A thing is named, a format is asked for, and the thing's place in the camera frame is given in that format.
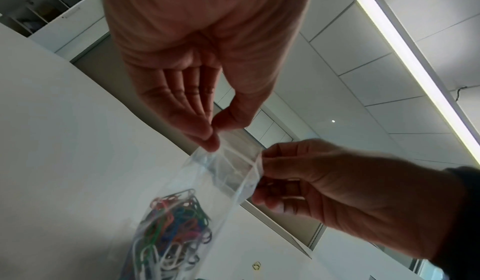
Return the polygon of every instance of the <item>ceiling light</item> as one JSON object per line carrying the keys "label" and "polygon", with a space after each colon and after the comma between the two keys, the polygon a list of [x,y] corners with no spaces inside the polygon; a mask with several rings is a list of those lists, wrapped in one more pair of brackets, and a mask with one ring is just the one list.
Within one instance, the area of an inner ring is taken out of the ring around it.
{"label": "ceiling light", "polygon": [[480,145],[376,0],[357,0],[450,127],[480,164]]}

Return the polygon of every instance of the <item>ceiling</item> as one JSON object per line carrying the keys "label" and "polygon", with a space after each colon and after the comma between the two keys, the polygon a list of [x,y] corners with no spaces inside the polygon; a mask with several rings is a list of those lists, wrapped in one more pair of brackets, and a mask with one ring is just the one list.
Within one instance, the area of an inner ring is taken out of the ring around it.
{"label": "ceiling", "polygon": [[[480,84],[480,0],[386,1],[449,90]],[[311,0],[275,92],[323,139],[434,168],[476,165],[353,0]],[[479,92],[458,101],[477,128]]]}

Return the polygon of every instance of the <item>plastic bag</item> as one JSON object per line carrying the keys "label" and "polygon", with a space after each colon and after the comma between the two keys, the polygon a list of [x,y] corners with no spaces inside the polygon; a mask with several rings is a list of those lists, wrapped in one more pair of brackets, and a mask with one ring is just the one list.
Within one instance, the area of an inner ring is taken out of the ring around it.
{"label": "plastic bag", "polygon": [[263,174],[259,147],[235,133],[220,149],[197,149],[150,203],[120,280],[191,280],[230,211],[250,197]]}

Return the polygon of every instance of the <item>human hand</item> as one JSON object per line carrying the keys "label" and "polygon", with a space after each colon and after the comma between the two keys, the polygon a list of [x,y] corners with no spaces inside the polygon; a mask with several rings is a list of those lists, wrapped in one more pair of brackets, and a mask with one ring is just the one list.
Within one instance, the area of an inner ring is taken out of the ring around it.
{"label": "human hand", "polygon": [[253,203],[415,258],[437,254],[466,194],[448,172],[319,139],[275,144],[263,157]]}
{"label": "human hand", "polygon": [[[215,131],[248,126],[272,92],[308,0],[103,2],[140,98],[214,151]],[[235,97],[212,121],[222,68]]]}

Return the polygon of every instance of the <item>dark sleeve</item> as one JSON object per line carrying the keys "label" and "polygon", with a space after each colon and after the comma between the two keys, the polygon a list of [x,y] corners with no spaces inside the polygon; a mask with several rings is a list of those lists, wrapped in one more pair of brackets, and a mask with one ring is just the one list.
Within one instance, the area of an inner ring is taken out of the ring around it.
{"label": "dark sleeve", "polygon": [[480,171],[447,169],[467,189],[467,199],[439,254],[431,261],[451,280],[480,279]]}

